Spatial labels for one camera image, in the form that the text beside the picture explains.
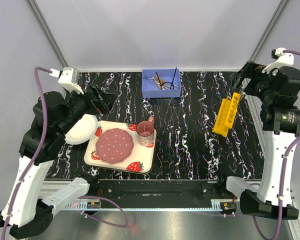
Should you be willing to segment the test tube brush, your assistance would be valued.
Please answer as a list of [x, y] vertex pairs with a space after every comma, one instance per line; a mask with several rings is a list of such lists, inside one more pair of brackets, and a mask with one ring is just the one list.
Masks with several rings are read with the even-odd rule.
[[154, 77], [152, 77], [151, 78], [151, 80], [152, 80], [152, 83], [154, 83], [154, 79], [162, 79], [161, 77], [158, 77], [158, 76], [154, 76]]

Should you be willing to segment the metal crucible tongs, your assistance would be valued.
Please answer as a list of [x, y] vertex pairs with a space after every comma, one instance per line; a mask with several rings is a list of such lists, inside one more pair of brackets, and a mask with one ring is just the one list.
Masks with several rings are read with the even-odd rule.
[[149, 80], [150, 83], [157, 85], [161, 90], [178, 90], [179, 87], [175, 84], [172, 84], [169, 81], [165, 81], [161, 77], [146, 77], [147, 80]]

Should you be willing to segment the black wire ring stand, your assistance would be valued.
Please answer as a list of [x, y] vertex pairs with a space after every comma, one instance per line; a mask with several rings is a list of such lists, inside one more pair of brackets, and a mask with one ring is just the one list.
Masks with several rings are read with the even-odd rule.
[[156, 76], [153, 78], [153, 80], [156, 82], [156, 84], [158, 85], [158, 87], [161, 90], [174, 90], [174, 89], [178, 89], [178, 86], [174, 84], [174, 80], [176, 77], [176, 73], [177, 73], [177, 67], [174, 69], [174, 73], [173, 73], [173, 77], [172, 77], [172, 81], [165, 81], [163, 78], [159, 77], [159, 74], [157, 72], [155, 72]]

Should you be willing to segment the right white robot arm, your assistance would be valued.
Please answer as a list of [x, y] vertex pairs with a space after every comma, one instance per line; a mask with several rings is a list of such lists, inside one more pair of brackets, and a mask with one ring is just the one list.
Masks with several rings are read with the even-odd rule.
[[299, 210], [292, 206], [291, 174], [296, 140], [300, 138], [300, 110], [294, 105], [300, 91], [300, 70], [292, 66], [266, 66], [248, 61], [233, 74], [233, 89], [244, 79], [247, 95], [262, 102], [260, 119], [265, 144], [264, 166], [258, 189], [242, 178], [227, 177], [217, 185], [218, 195], [239, 198], [244, 215], [267, 219], [296, 220]]

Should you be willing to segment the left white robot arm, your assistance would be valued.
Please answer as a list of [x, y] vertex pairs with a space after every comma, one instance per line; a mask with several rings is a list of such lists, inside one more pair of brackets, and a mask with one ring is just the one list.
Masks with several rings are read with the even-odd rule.
[[93, 198], [97, 178], [82, 172], [73, 181], [46, 198], [39, 198], [46, 175], [66, 142], [66, 134], [84, 115], [108, 114], [117, 94], [96, 85], [68, 98], [51, 91], [42, 93], [33, 107], [34, 119], [19, 149], [17, 177], [6, 207], [0, 211], [0, 228], [17, 240], [42, 234], [54, 216], [75, 199]]

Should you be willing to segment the wooden test tube clamp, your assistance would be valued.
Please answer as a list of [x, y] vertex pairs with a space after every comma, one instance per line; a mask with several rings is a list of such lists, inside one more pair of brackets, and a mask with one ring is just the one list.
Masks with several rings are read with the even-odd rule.
[[159, 78], [154, 78], [153, 82], [161, 89], [161, 90], [169, 90], [169, 84], [165, 82], [163, 79]]

